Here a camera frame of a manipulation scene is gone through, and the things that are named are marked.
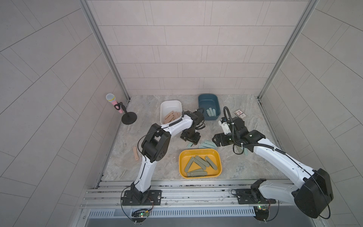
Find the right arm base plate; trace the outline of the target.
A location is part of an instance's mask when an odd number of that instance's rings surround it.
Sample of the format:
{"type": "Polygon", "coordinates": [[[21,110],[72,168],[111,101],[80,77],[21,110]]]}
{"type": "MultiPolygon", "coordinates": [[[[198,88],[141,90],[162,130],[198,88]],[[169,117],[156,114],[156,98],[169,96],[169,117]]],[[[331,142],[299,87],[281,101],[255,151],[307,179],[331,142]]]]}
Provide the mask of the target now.
{"type": "Polygon", "coordinates": [[[251,189],[232,189],[231,194],[238,200],[239,205],[243,204],[276,204],[277,201],[274,199],[266,199],[261,195],[256,195],[251,189]]]}

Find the white storage box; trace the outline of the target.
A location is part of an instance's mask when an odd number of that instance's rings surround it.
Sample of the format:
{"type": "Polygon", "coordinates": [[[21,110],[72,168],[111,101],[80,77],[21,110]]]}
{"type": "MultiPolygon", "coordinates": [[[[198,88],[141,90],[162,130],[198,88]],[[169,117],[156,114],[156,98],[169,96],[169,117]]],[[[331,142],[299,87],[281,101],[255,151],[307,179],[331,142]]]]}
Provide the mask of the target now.
{"type": "Polygon", "coordinates": [[[171,111],[182,112],[182,104],[178,100],[168,100],[161,103],[160,106],[160,122],[164,124],[164,118],[171,111]]]}

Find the olive knife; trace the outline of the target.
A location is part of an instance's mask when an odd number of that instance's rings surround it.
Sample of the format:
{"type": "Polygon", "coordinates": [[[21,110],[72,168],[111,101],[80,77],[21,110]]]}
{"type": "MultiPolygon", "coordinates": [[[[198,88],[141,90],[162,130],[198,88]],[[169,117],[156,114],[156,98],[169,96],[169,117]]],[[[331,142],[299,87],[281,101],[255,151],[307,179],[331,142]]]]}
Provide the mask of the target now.
{"type": "Polygon", "coordinates": [[[203,177],[203,176],[207,176],[208,173],[207,171],[191,171],[187,173],[187,177],[203,177]]]}
{"type": "Polygon", "coordinates": [[[207,169],[207,167],[210,167],[210,164],[207,162],[207,161],[205,161],[205,160],[203,160],[201,157],[199,157],[199,156],[195,156],[194,157],[194,162],[197,164],[197,165],[199,165],[203,170],[206,170],[207,169]]]}
{"type": "Polygon", "coordinates": [[[189,160],[189,162],[187,163],[187,165],[186,165],[186,167],[185,167],[185,169],[184,169],[184,172],[185,172],[185,173],[188,173],[188,171],[189,171],[189,169],[190,169],[191,165],[193,164],[194,160],[195,160],[195,158],[194,158],[194,157],[192,157],[192,158],[189,160]]]}
{"type": "Polygon", "coordinates": [[[209,163],[209,165],[214,169],[214,170],[218,170],[217,165],[208,157],[205,157],[205,160],[209,163]]]}

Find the pink folding knife front left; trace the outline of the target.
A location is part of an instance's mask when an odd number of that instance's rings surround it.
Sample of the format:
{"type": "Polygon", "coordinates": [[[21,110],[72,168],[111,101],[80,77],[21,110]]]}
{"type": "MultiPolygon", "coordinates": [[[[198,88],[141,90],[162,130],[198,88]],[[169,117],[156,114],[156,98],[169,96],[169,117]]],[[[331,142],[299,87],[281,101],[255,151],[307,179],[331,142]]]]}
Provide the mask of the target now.
{"type": "Polygon", "coordinates": [[[140,158],[139,158],[139,155],[138,155],[138,149],[137,149],[137,147],[136,146],[133,147],[132,150],[133,150],[133,154],[134,154],[135,160],[138,161],[140,158]]]}

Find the mint folding knife middle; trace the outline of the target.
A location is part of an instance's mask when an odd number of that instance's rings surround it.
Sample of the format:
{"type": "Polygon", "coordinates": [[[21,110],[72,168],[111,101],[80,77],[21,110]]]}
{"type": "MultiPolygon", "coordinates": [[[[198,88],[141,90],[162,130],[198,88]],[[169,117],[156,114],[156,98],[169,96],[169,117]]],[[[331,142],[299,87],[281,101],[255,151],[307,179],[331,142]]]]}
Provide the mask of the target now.
{"type": "Polygon", "coordinates": [[[204,148],[212,148],[212,149],[215,149],[216,147],[211,145],[211,144],[208,144],[208,143],[201,143],[200,147],[204,147],[204,148]]]}

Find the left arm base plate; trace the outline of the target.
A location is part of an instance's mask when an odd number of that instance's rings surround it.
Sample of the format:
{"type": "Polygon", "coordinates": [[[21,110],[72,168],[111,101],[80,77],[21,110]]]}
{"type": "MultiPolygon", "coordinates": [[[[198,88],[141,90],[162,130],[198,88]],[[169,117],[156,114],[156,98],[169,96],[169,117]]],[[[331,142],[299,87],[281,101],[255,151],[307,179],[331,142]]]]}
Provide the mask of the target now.
{"type": "Polygon", "coordinates": [[[127,190],[121,197],[122,206],[151,206],[160,205],[162,190],[149,190],[144,193],[139,191],[127,190]]]}

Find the pink toy microphone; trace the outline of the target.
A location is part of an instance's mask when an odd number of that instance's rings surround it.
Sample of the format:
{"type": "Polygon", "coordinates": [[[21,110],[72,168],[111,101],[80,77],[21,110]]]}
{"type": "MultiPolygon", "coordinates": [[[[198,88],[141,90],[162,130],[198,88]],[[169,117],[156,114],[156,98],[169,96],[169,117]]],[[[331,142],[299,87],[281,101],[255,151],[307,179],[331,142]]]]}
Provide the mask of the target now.
{"type": "Polygon", "coordinates": [[[117,102],[114,94],[112,93],[107,94],[106,100],[110,102],[119,113],[121,114],[123,113],[122,102],[117,102]]]}

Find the dark teal storage box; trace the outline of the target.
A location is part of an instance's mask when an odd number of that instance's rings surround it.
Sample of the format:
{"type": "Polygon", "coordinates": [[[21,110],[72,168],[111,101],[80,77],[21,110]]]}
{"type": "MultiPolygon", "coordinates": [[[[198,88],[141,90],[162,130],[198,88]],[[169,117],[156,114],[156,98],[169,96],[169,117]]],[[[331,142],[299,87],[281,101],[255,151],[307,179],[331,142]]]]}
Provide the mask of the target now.
{"type": "Polygon", "coordinates": [[[199,108],[204,109],[204,119],[205,121],[214,121],[217,120],[221,114],[220,105],[218,101],[218,97],[214,94],[201,94],[198,96],[198,105],[199,108]],[[207,109],[214,108],[216,110],[216,116],[208,116],[207,109]]]}

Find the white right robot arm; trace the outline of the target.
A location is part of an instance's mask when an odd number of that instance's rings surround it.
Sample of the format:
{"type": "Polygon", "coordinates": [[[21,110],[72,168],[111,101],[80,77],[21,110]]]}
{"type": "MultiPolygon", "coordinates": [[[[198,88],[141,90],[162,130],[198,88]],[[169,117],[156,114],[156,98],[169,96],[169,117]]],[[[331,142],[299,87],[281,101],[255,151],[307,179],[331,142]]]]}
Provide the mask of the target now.
{"type": "Polygon", "coordinates": [[[323,169],[315,170],[292,158],[279,149],[261,132],[248,131],[244,121],[235,117],[222,117],[218,124],[223,132],[214,135],[212,141],[218,147],[228,145],[245,148],[261,156],[279,169],[292,182],[291,185],[273,183],[259,179],[251,185],[251,196],[254,202],[267,199],[294,204],[310,218],[318,218],[333,200],[330,175],[323,169]]]}

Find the black microphone stand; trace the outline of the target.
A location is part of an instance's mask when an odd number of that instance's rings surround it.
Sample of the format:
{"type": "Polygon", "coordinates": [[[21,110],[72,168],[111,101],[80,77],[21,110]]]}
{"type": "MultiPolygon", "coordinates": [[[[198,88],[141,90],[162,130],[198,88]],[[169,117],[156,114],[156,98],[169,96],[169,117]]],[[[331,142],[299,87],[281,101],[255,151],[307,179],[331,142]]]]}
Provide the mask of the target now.
{"type": "Polygon", "coordinates": [[[131,125],[136,122],[137,120],[136,113],[128,112],[126,106],[122,102],[119,102],[117,106],[118,110],[122,110],[124,113],[124,115],[122,116],[122,123],[124,125],[131,125]]]}

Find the yellow storage box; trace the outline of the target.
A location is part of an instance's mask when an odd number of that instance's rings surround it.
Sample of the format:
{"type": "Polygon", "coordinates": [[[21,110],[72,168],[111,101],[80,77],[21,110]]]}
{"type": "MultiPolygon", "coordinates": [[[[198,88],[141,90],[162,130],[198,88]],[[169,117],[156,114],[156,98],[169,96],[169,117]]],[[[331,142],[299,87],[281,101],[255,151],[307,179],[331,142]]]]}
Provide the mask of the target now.
{"type": "Polygon", "coordinates": [[[212,148],[189,149],[179,155],[179,173],[183,178],[212,178],[222,173],[219,153],[212,148]]]}

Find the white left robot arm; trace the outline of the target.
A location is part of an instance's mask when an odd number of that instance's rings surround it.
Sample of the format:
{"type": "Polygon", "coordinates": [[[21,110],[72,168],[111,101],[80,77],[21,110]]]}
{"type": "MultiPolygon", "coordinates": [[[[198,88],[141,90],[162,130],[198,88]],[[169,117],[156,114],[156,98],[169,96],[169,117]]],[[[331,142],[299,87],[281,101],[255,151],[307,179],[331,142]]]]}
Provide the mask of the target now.
{"type": "Polygon", "coordinates": [[[143,137],[141,144],[143,155],[142,164],[137,179],[131,184],[131,190],[144,194],[151,187],[151,179],[158,161],[167,153],[170,140],[181,134],[181,139],[197,144],[201,136],[198,130],[203,129],[204,109],[194,112],[183,111],[181,117],[168,124],[153,124],[143,137]]]}

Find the mint folding knife upper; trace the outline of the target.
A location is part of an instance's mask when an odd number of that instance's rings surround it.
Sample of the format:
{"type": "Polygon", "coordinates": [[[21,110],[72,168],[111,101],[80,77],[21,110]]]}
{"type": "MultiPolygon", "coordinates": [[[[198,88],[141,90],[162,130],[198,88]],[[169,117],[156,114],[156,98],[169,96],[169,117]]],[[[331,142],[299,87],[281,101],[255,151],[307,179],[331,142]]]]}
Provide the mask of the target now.
{"type": "Polygon", "coordinates": [[[210,145],[213,148],[217,148],[217,145],[214,142],[212,142],[212,141],[204,141],[204,144],[208,144],[208,145],[210,145]]]}

